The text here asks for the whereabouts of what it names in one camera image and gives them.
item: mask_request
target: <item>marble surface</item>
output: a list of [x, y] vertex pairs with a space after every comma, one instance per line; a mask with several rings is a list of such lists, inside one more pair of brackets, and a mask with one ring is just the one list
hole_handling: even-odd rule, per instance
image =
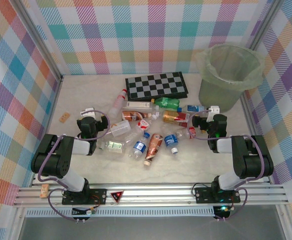
[[[49, 129], [50, 134], [76, 136], [79, 129], [76, 120], [79, 112], [85, 108], [108, 112], [120, 91], [125, 88], [125, 78], [143, 76], [134, 75], [72, 75], [66, 76]], [[199, 74], [184, 74], [189, 91], [188, 98], [180, 100], [180, 106], [198, 105], [201, 78]], [[71, 114], [65, 122], [59, 122], [64, 112]], [[228, 112], [228, 135], [248, 134], [248, 126], [240, 101]], [[161, 133], [163, 123], [157, 120], [148, 131], [150, 134]], [[97, 149], [92, 156], [73, 155], [71, 167], [90, 183], [192, 183], [211, 182], [233, 168], [231, 154], [213, 153], [207, 141], [188, 139], [180, 141], [179, 153], [172, 155], [164, 143], [150, 167], [145, 167], [142, 157], [133, 160], [128, 157], [128, 150], [123, 155], [110, 154]]]

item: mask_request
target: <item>checkered board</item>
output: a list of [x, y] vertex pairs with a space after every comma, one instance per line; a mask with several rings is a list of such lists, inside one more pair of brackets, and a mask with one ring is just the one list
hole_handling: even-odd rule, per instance
[[187, 98], [188, 90], [181, 72], [126, 78], [129, 101], [151, 101], [160, 97]]

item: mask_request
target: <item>pink bottle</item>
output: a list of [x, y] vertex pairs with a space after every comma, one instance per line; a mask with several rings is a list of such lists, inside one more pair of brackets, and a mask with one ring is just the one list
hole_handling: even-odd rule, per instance
[[108, 115], [111, 117], [111, 118], [116, 118], [119, 111], [121, 110], [121, 108], [123, 107], [123, 104], [124, 104], [124, 100], [125, 100], [125, 97], [127, 95], [127, 90], [126, 89], [123, 89], [120, 93], [120, 95], [118, 95], [114, 105], [112, 106], [112, 108], [109, 110], [108, 112]]

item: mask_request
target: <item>black mounting plate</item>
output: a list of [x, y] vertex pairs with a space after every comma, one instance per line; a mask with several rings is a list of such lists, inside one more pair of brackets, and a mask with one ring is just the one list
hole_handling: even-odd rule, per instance
[[106, 197], [107, 197], [107, 189], [105, 188], [90, 188], [89, 189], [89, 195], [95, 195], [99, 197], [100, 202], [96, 198], [89, 198], [86, 202], [77, 202], [76, 199], [73, 201], [63, 198], [61, 201], [62, 205], [105, 205], [106, 204]]
[[228, 190], [219, 192], [218, 196], [214, 196], [211, 187], [197, 187], [195, 188], [196, 203], [198, 204], [231, 204], [232, 198], [235, 204], [240, 203], [240, 196], [236, 196], [238, 191]]

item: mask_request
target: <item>checkered wallpaper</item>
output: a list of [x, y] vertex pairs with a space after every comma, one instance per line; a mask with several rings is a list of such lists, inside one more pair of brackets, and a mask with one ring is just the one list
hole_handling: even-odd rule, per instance
[[285, 1], [258, 51], [266, 56], [265, 79], [247, 96], [275, 163], [275, 180], [292, 202], [292, 0]]
[[57, 81], [8, 0], [0, 0], [0, 240], [44, 133]]
[[82, 75], [197, 72], [197, 51], [251, 43], [272, 0], [23, 2], [61, 72]]

